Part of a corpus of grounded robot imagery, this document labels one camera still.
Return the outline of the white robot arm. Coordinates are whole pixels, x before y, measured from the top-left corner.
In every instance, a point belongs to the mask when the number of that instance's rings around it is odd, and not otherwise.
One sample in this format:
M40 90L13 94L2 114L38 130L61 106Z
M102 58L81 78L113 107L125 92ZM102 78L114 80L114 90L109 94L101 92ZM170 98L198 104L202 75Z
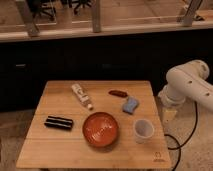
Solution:
M209 74L209 66L202 60L192 60L167 71L167 84L158 93L163 123L174 119L187 98L213 112L213 85L206 81Z

